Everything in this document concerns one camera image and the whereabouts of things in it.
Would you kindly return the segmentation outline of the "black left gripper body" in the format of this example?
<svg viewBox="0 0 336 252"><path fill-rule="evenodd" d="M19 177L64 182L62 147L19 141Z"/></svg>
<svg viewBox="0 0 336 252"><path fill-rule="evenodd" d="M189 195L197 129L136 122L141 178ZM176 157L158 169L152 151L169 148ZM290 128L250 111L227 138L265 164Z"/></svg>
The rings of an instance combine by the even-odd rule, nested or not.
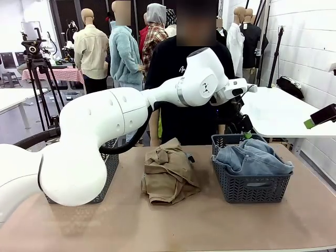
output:
<svg viewBox="0 0 336 252"><path fill-rule="evenodd" d="M219 124L237 123L242 118L240 111L243 105L241 96L238 96L218 106L217 122Z"/></svg>

